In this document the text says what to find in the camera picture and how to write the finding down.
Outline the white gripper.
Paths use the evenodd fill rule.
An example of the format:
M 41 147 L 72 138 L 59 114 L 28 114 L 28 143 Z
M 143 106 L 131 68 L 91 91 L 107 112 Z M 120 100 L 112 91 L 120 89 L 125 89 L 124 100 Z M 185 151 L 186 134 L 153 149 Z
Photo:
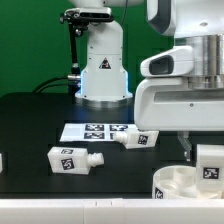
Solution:
M 188 131 L 224 131 L 224 90 L 191 90 L 182 77 L 146 78 L 136 90 L 134 122 L 140 130 L 179 131 L 190 162 Z

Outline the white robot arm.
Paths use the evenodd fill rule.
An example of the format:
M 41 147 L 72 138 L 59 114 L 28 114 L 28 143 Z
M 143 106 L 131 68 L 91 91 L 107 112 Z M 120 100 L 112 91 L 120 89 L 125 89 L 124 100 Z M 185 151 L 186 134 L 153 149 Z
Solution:
M 130 64 L 134 122 L 150 131 L 224 130 L 224 0 L 135 0 L 147 23 L 136 32 Z

